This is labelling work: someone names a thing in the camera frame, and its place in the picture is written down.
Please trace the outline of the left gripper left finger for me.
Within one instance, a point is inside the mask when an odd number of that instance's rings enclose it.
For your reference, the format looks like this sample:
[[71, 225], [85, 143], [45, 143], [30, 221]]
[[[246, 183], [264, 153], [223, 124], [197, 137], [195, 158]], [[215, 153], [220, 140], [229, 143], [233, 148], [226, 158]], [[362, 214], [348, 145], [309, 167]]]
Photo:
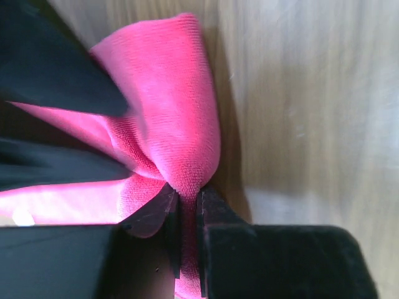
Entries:
[[169, 185], [118, 224], [3, 227], [2, 298], [173, 298], [179, 195]]

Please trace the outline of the pink microfiber towel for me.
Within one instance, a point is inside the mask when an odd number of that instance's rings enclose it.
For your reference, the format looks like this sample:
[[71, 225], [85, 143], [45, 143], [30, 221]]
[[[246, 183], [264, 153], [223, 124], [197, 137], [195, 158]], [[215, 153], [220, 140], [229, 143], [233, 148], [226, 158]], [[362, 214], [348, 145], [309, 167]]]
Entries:
[[1, 214], [37, 224], [116, 223], [165, 184], [181, 198], [181, 266], [176, 296], [200, 298], [196, 196], [215, 173], [221, 151], [213, 78], [196, 16], [125, 26], [92, 47], [137, 116], [111, 117], [20, 104], [19, 110], [72, 136], [120, 154], [135, 166], [117, 182], [32, 186], [1, 193]]

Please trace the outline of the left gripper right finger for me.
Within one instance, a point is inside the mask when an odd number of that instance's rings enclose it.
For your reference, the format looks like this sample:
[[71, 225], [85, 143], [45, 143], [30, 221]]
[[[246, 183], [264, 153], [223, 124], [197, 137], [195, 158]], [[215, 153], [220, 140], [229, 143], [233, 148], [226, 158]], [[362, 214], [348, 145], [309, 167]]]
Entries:
[[331, 225], [253, 225], [211, 187], [197, 196], [205, 298], [377, 298], [357, 240]]

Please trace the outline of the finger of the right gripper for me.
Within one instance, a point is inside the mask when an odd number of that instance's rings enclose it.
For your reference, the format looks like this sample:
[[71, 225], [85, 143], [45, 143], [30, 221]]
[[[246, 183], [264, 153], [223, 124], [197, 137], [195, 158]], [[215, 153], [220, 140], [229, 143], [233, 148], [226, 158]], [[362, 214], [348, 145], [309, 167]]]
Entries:
[[48, 1], [1, 1], [1, 100], [107, 116], [130, 110]]
[[1, 191], [116, 181], [130, 174], [117, 159], [80, 141], [61, 146], [1, 138]]

